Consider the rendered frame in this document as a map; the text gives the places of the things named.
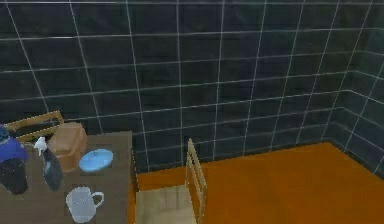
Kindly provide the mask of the dark spray bottle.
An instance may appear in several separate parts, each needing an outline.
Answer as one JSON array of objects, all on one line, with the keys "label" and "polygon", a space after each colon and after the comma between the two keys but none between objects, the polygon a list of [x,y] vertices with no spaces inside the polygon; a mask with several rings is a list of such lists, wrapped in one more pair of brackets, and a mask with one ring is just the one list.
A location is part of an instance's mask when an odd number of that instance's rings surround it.
[{"label": "dark spray bottle", "polygon": [[45,183],[51,191],[58,191],[63,182],[63,171],[59,160],[49,149],[45,137],[39,137],[34,148],[44,159],[43,178]]}]

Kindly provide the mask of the blue and black appliance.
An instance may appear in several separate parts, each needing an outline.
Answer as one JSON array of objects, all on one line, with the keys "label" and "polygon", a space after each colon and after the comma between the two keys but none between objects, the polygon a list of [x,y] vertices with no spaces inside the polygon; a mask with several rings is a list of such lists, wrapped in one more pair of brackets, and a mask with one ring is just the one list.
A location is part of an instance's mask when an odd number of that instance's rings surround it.
[{"label": "blue and black appliance", "polygon": [[0,125],[0,184],[13,195],[23,194],[28,189],[25,170],[27,159],[23,144]]}]

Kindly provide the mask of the brown wooden dining table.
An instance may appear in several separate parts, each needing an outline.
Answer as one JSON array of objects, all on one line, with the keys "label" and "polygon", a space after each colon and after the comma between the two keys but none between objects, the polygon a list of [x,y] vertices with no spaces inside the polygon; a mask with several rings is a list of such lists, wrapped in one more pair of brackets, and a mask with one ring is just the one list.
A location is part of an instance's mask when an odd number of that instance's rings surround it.
[{"label": "brown wooden dining table", "polygon": [[128,224],[132,133],[123,131],[88,137],[88,150],[102,148],[113,152],[110,166],[94,173],[80,169],[70,172],[64,176],[60,189],[53,192],[42,175],[43,158],[29,146],[28,190],[22,195],[13,195],[0,185],[0,224],[76,224],[66,205],[66,196],[81,186],[102,192],[105,197],[89,224]]}]

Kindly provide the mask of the brown bread loaf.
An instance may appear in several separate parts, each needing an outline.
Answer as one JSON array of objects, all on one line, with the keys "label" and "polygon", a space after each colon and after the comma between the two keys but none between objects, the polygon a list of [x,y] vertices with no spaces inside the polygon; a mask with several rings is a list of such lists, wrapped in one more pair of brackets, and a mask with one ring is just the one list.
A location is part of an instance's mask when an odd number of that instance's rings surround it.
[{"label": "brown bread loaf", "polygon": [[87,147],[85,129],[81,123],[64,123],[50,138],[48,147],[59,160],[64,173],[75,171]]}]

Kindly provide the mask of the light blue plate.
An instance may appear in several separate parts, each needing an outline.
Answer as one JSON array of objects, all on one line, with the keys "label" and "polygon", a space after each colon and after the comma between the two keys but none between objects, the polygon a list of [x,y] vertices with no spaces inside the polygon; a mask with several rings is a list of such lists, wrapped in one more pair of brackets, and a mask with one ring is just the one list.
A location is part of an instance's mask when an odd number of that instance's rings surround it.
[{"label": "light blue plate", "polygon": [[114,154],[108,149],[95,149],[87,152],[79,161],[79,168],[84,172],[97,172],[108,167]]}]

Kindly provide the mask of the clear glass mug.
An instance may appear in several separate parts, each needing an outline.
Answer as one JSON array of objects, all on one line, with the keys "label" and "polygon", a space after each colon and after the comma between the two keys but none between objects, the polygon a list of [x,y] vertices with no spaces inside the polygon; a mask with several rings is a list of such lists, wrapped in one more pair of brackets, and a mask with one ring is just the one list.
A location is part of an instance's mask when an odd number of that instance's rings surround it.
[{"label": "clear glass mug", "polygon": [[73,221],[77,224],[89,222],[96,214],[97,208],[105,200],[103,192],[92,192],[90,188],[82,186],[71,190],[65,202]]}]

